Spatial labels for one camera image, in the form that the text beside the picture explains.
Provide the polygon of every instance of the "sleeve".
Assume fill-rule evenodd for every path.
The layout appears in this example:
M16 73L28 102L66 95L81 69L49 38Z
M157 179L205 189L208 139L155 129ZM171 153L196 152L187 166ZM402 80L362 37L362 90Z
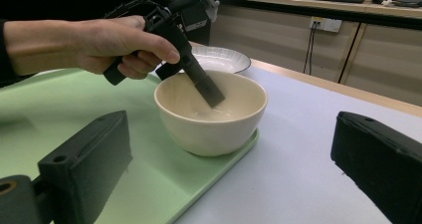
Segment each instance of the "sleeve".
M13 70L4 41L3 27L7 20L0 20L0 88L21 82L30 76L17 76Z

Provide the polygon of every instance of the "electrical socket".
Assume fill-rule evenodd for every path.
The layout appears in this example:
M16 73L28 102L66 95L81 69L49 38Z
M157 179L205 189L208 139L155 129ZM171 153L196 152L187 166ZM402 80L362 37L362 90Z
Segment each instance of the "electrical socket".
M323 30L323 26L325 25L325 18L323 17L311 17L310 28L316 28L317 30Z
M335 32L337 33L338 30L340 30L341 26L341 20L335 20L335 19L325 19L325 22L323 24L323 30L328 32Z

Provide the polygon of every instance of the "ceramic bowl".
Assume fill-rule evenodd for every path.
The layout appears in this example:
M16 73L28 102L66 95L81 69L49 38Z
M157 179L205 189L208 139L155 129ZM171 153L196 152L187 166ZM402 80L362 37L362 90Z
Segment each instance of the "ceramic bowl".
M246 55L220 47L199 46L192 48L192 54L204 70L240 73L251 66Z
M161 82L154 99L173 140L186 151L217 156L239 149L253 134L267 106L265 90L238 74L207 71L225 100L210 108L186 74Z

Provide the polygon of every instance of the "green tray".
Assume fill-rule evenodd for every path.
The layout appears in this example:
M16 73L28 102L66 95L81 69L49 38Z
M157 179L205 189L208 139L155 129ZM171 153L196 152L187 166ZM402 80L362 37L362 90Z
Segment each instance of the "green tray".
M155 76L118 86L103 76L65 70L0 89L0 177L39 175L37 162L95 118L126 111L133 161L96 223L171 223L256 143L201 157L181 149L159 118Z

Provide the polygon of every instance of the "table surface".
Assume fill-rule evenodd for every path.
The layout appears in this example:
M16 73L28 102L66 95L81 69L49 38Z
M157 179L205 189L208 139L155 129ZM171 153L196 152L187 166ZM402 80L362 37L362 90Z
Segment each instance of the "table surface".
M243 75L269 95L260 139L176 223L390 223L330 159L335 118L359 113L422 142L422 108L258 61Z

